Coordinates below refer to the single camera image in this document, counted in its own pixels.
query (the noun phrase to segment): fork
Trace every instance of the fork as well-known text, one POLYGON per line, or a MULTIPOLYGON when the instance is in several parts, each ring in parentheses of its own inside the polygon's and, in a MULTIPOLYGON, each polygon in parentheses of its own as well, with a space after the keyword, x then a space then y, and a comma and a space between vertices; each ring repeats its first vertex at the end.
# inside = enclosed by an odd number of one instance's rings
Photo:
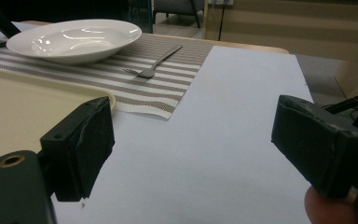
POLYGON ((134 71, 130 68, 125 68, 123 69, 125 72, 128 72, 130 74, 136 75, 138 77, 147 77, 147 78, 151 78, 155 75, 155 69, 156 67, 161 64, 164 60, 166 60, 167 58, 169 58, 171 55, 173 55, 176 51, 178 51, 182 46, 174 46, 173 48, 171 48, 170 50, 168 50, 164 55, 162 55, 155 63, 152 64, 152 66, 150 68, 146 68, 144 71, 142 72, 137 72, 134 71))

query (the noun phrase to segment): striped placemat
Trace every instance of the striped placemat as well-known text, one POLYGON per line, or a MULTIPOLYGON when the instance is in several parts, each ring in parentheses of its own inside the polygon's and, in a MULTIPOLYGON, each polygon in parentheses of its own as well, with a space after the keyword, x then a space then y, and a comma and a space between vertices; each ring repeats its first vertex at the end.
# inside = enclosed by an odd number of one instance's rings
POLYGON ((131 45, 99 63, 69 66, 20 56, 0 49, 0 69, 104 88, 113 92, 117 110, 168 119, 185 94, 213 45, 196 39, 142 34, 131 45), (124 68, 143 70, 174 45, 183 47, 156 69, 152 78, 124 68))

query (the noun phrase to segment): white paper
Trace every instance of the white paper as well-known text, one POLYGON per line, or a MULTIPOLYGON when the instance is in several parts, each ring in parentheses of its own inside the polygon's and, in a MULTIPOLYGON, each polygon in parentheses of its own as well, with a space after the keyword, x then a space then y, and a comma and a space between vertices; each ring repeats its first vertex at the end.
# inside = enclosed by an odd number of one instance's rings
POLYGON ((113 154, 84 206, 54 202, 59 223, 309 223, 310 184, 270 143, 280 94, 311 100, 295 56, 214 47, 168 121, 114 115, 113 154))

